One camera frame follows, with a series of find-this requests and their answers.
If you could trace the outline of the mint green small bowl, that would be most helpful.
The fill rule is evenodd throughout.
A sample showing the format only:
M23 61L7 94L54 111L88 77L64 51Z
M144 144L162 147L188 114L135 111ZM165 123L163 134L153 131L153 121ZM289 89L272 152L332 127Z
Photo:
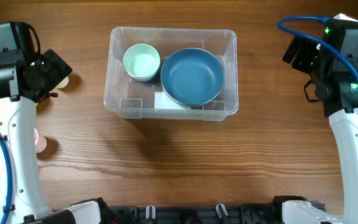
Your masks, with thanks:
M135 44L123 56L123 66L134 79L146 82L156 75L161 59L157 50L148 44Z

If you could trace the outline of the cream bowl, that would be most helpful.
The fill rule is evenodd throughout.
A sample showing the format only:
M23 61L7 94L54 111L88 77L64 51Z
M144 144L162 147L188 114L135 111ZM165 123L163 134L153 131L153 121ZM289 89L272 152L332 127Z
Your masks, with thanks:
M219 95L219 92L212 92L212 91L201 91L197 93L187 93L181 91L164 91L167 96L173 100L174 102L178 103L179 105L189 106L189 107L196 107L207 105L216 99Z

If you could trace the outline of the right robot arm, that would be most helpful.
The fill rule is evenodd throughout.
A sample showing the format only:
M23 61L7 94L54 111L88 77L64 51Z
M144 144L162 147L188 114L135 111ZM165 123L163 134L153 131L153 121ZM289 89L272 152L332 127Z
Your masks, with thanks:
M341 17L294 16L277 27L294 36L282 60L307 73L314 85L310 103L323 104L334 133L344 191L338 220L300 199L281 203L283 223L358 223L358 21Z

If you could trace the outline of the blue bowl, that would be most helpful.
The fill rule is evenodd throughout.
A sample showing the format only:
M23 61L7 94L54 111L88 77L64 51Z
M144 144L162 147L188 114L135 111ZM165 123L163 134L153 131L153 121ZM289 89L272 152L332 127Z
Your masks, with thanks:
M160 81L164 92L176 103L199 106L218 96L224 84L224 70L210 52L187 48L166 59Z

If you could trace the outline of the pale green cup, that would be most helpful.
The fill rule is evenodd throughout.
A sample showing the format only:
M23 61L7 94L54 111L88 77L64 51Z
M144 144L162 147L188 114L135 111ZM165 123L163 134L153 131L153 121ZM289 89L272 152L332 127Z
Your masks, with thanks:
M65 77L57 86L56 88L62 89L65 88L68 85L69 77Z

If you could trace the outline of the pink cup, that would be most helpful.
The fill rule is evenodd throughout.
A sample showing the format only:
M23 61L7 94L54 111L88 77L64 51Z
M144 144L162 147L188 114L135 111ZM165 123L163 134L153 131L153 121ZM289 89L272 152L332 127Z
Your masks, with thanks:
M47 140L36 129L34 129L34 138L35 138L35 151L36 153L41 153L47 147Z

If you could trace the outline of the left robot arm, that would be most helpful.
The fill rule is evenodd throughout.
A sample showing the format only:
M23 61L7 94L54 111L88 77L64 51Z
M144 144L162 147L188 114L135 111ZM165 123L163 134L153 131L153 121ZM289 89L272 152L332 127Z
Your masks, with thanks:
M35 150L36 106L55 96L71 67L53 50L41 52L25 22L0 24L0 223L111 223L102 198L51 212Z

